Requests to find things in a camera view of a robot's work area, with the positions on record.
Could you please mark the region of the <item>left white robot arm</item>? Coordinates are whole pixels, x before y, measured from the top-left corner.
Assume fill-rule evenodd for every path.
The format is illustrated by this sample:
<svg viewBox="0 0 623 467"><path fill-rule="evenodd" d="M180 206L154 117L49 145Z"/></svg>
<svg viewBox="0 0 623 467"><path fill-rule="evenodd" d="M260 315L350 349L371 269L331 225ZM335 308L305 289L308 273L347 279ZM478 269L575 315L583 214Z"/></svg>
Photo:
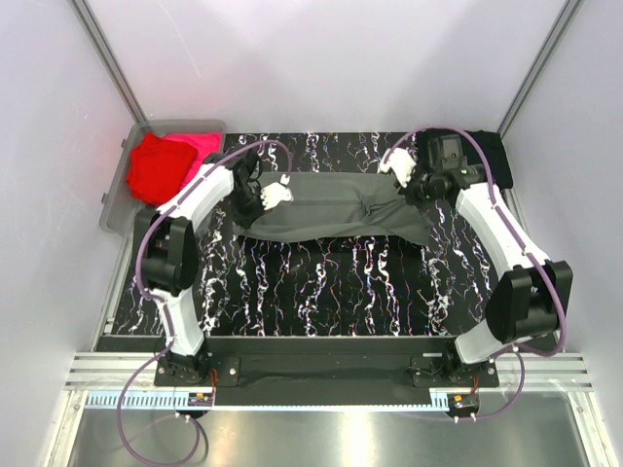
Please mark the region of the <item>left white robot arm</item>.
<svg viewBox="0 0 623 467"><path fill-rule="evenodd" d="M243 228L266 213L257 151L249 147L212 154L191 183L161 206L141 209L134 219L136 284L152 301L165 328L159 371L191 384L213 377L205 336L195 312L193 284L199 271L197 229L222 200Z"/></svg>

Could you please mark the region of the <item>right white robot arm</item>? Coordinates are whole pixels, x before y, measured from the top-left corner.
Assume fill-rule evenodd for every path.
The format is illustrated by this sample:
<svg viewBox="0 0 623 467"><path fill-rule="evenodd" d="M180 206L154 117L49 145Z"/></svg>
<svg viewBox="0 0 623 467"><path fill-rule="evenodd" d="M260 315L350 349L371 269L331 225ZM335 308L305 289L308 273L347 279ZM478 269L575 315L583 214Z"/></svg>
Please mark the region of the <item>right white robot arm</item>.
<svg viewBox="0 0 623 467"><path fill-rule="evenodd" d="M483 320L448 343L432 373L451 385L474 383L505 350L524 349L528 341L554 333L564 338L573 279L569 264L552 261L512 216L483 149L476 147L480 161L471 164L463 140L477 143L465 131L434 139L422 162L393 146L383 166L394 173L408 203L447 201L477 234L497 273Z"/></svg>

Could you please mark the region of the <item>grey t-shirt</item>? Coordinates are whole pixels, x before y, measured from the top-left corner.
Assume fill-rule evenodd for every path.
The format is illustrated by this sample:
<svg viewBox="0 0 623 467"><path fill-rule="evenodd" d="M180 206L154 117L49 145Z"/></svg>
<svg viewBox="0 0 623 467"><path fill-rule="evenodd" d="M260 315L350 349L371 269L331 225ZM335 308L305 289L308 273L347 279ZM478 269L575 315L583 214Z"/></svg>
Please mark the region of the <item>grey t-shirt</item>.
<svg viewBox="0 0 623 467"><path fill-rule="evenodd" d="M398 193L394 179L375 173L296 172L291 201L236 235L283 243L351 236L398 236L425 246L432 222Z"/></svg>

